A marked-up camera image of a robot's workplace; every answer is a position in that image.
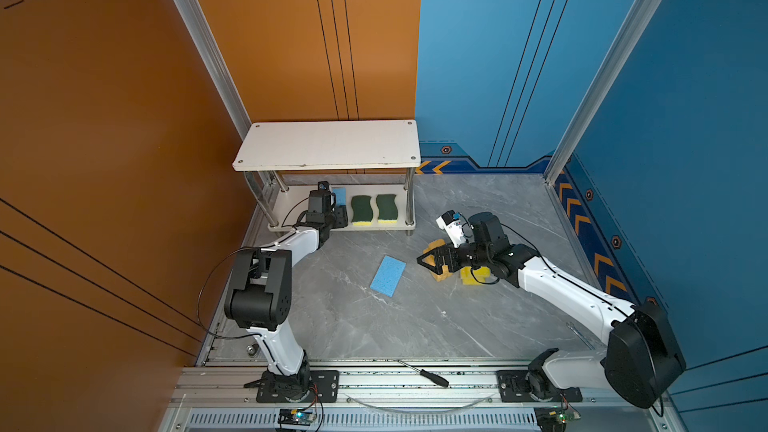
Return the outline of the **black handled screwdriver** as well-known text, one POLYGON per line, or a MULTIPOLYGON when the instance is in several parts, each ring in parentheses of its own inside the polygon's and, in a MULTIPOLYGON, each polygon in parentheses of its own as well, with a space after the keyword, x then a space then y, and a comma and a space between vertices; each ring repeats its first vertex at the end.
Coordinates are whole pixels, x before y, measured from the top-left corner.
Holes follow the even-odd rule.
POLYGON ((398 360, 398 363, 403 365, 403 366, 405 366, 405 367, 407 367, 407 368, 409 368, 409 369, 411 369, 411 370, 413 370, 413 371, 415 371, 415 372, 417 372, 421 377, 427 379, 432 384, 434 384, 434 385, 436 385, 438 387, 441 387, 441 388, 449 388, 450 387, 450 382, 446 378, 440 376, 439 374, 436 374, 434 372, 430 372, 430 371, 425 370, 423 368, 414 366, 414 365, 409 364, 409 363, 407 363, 407 362, 405 362, 403 360, 398 360))

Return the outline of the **green yellow scouring sponge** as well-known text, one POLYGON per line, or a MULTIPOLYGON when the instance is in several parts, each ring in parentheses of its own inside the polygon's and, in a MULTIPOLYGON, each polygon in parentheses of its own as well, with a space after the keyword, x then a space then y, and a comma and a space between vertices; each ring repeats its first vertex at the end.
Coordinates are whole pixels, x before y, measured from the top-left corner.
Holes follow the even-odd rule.
POLYGON ((399 220, 399 209, 396 204, 396 194, 379 194, 376 196, 378 208, 377 221, 383 225, 395 225, 399 220))
POLYGON ((369 195, 356 195, 351 199, 353 226, 370 226, 373 222, 374 211, 371 205, 372 197, 369 195))

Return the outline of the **right aluminium corner post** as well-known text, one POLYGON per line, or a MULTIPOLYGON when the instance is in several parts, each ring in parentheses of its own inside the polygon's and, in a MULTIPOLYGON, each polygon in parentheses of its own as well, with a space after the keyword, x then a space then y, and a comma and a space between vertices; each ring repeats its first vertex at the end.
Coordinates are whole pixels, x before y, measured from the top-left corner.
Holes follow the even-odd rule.
POLYGON ((662 1, 633 1, 543 174, 548 186, 565 168, 662 1))

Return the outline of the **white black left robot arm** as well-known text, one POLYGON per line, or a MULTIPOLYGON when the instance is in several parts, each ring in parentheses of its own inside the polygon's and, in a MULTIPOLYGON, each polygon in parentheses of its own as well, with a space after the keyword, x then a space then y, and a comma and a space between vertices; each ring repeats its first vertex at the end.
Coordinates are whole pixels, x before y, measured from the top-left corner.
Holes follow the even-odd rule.
POLYGON ((262 247, 234 253, 224 300, 225 316, 252 335, 268 366, 257 382, 292 400, 310 389, 310 368, 288 323, 292 303, 292 269, 324 245, 330 232, 347 225, 336 212, 336 194, 326 181, 308 195, 308 209, 291 230, 262 247))

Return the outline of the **aluminium corner post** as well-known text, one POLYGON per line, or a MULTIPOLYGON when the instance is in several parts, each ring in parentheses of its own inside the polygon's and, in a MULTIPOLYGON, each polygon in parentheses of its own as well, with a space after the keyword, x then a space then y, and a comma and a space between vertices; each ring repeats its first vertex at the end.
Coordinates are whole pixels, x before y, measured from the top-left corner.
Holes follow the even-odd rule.
POLYGON ((199 0, 173 0, 241 140, 252 121, 199 0))
POLYGON ((543 174, 548 186, 565 168, 662 1, 633 1, 543 174))

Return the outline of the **white two-tier shelf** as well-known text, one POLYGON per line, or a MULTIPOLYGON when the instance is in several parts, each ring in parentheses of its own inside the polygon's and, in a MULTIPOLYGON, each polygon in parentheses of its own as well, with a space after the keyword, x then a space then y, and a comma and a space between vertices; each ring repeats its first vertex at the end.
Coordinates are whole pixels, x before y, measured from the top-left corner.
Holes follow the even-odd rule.
POLYGON ((374 211, 370 226, 353 226, 347 231, 404 230, 416 226, 413 178, 422 164, 417 122, 406 120, 363 120, 325 122, 254 123, 234 159, 233 168, 252 184, 257 203, 273 232, 284 232, 296 222, 308 205, 311 185, 289 186, 282 172, 351 170, 398 170, 405 172, 403 183, 343 185, 346 207, 352 216, 351 199, 372 197, 374 211), (376 196, 396 194, 399 220, 395 225, 377 221, 376 196))

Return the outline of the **blue sponge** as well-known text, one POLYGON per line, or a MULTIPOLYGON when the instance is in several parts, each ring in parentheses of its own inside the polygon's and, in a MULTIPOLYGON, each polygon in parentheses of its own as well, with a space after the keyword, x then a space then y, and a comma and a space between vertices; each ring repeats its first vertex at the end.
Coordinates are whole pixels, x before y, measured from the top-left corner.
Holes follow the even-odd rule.
POLYGON ((370 288, 387 297, 392 297, 405 268, 405 262, 390 256, 385 256, 374 275, 370 288))
POLYGON ((334 206, 341 207, 346 205, 346 189, 344 187, 334 187, 331 190, 334 197, 334 206))

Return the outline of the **orange yellow sponge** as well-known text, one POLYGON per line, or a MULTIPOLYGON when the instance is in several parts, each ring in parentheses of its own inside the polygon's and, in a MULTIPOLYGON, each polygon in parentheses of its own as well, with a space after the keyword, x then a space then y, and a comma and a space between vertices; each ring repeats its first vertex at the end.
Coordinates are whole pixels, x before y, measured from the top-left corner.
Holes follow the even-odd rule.
POLYGON ((452 250, 452 245, 444 239, 435 240, 417 258, 417 262, 430 272, 435 281, 442 282, 455 273, 452 250))

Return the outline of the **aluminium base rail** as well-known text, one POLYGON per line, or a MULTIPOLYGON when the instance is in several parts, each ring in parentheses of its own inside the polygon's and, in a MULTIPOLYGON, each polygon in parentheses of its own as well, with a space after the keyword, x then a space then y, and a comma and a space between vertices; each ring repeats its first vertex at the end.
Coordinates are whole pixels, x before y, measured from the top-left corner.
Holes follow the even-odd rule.
POLYGON ((441 388, 396 360, 315 361, 311 370, 338 370, 335 403, 258 403, 261 362, 216 362, 186 368, 160 422, 161 431, 290 431, 277 428, 280 409, 311 409, 308 431, 541 431, 534 410, 562 409, 566 431, 682 431, 669 399, 664 415, 629 405, 612 391, 581 388, 583 401, 504 403, 496 372, 526 370, 521 361, 456 359, 409 364, 450 382, 441 388))

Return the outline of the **left green circuit board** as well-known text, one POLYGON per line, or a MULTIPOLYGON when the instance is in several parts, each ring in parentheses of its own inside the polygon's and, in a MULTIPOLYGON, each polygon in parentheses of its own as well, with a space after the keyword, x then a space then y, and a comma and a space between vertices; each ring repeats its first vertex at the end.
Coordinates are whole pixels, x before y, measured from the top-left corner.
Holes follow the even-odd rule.
POLYGON ((311 409, 280 409, 277 417, 279 430, 308 431, 316 425, 317 413, 311 409))

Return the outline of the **green circuit board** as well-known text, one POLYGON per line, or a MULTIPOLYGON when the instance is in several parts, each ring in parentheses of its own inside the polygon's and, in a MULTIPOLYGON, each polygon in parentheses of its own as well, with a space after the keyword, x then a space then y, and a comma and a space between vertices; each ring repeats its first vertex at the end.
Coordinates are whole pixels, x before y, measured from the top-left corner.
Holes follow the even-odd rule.
POLYGON ((567 416, 564 410, 536 408, 534 412, 537 425, 542 432, 566 431, 567 416))
POLYGON ((280 409, 277 417, 279 430, 308 431, 316 425, 317 413, 311 409, 280 409))

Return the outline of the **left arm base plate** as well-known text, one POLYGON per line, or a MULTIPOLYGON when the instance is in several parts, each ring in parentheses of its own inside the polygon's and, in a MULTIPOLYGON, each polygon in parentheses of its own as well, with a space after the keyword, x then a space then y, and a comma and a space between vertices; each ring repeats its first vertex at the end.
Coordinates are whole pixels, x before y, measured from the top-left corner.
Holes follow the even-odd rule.
POLYGON ((339 390, 338 370, 309 370, 290 376, 266 371, 257 387, 258 403, 312 402, 315 393, 325 403, 335 403, 339 390))

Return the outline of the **left aluminium corner post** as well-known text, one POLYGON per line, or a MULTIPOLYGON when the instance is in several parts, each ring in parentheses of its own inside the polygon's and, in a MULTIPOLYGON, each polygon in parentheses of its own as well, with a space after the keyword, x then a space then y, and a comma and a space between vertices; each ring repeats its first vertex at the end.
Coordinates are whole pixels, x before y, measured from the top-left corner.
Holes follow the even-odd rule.
POLYGON ((241 140, 252 121, 199 0, 173 0, 241 140))

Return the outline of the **right green circuit board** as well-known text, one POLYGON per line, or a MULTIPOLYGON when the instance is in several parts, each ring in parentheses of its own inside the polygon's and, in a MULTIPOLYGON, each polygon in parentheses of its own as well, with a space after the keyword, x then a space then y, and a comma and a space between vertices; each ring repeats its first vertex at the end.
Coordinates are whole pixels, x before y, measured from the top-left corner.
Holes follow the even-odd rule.
POLYGON ((534 412, 537 425, 542 432, 566 431, 567 416, 564 410, 536 408, 534 412))

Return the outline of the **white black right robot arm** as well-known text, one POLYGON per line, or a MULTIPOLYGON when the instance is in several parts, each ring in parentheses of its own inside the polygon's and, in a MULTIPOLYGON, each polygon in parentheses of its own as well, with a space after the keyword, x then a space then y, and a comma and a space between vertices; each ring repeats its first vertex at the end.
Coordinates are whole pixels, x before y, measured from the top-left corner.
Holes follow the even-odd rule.
POLYGON ((687 365, 659 305, 636 305, 563 271, 528 239, 511 242, 511 227, 490 212, 464 218, 449 210, 437 224, 448 239, 433 242, 417 258, 434 277, 487 269, 490 285, 505 281, 545 300, 603 345, 588 352, 547 349, 513 388, 540 402, 557 400, 569 389, 609 389, 638 408, 662 409, 663 393, 687 365))

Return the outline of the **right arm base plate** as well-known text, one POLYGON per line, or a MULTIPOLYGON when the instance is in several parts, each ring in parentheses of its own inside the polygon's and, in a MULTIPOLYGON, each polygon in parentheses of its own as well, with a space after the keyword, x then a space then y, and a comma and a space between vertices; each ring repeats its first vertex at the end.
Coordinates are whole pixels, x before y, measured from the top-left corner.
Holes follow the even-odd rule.
POLYGON ((499 370, 497 385, 504 403, 583 401, 579 388, 558 389, 541 373, 529 370, 499 370))

